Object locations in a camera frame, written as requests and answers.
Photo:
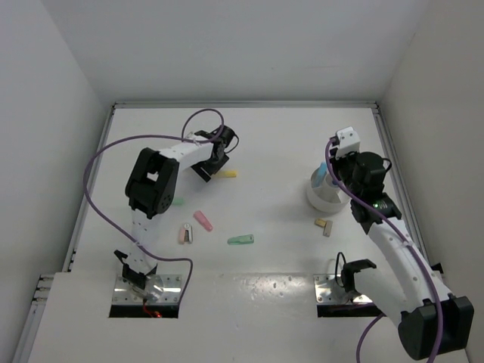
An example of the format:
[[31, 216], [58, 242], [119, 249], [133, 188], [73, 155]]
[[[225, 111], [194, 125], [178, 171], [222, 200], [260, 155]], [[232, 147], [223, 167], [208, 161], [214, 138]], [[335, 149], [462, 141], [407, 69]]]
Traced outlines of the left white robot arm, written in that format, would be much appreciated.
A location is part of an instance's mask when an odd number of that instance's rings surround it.
[[229, 146], [238, 139], [233, 129], [220, 126], [212, 132], [191, 133], [171, 147], [146, 147], [140, 152], [125, 189], [135, 246], [128, 254], [115, 252], [123, 264], [123, 277], [135, 288], [146, 290], [157, 273], [158, 260], [148, 254], [148, 247], [158, 240], [158, 224], [173, 204], [180, 172], [192, 169], [205, 182], [210, 181], [228, 162]]

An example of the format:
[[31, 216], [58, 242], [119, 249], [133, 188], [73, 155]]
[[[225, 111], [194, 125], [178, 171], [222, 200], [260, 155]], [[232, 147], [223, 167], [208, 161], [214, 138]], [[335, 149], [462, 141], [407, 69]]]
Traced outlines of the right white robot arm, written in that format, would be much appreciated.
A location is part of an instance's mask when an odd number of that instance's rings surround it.
[[375, 243], [396, 276], [391, 282], [370, 259], [345, 262], [337, 278], [350, 297], [365, 295], [396, 326], [400, 342], [414, 360], [467, 347], [474, 308], [455, 296], [436, 276], [408, 236], [402, 214], [384, 191], [391, 162], [358, 147], [328, 144], [328, 172], [350, 197], [352, 215]]

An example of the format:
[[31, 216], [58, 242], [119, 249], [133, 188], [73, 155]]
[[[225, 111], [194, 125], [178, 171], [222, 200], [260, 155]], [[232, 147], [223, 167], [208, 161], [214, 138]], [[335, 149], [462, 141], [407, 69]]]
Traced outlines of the blue highlighter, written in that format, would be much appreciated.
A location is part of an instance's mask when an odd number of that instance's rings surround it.
[[321, 163], [318, 169], [316, 170], [315, 177], [312, 180], [312, 187], [319, 188], [324, 181], [324, 178], [327, 173], [327, 164], [325, 162]]

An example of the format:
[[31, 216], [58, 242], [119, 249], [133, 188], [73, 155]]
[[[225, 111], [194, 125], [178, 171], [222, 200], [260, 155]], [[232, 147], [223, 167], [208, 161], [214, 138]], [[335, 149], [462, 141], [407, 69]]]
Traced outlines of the yellow highlighter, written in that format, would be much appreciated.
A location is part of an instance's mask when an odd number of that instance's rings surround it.
[[225, 170], [217, 172], [214, 175], [215, 178], [236, 178], [237, 177], [237, 170]]

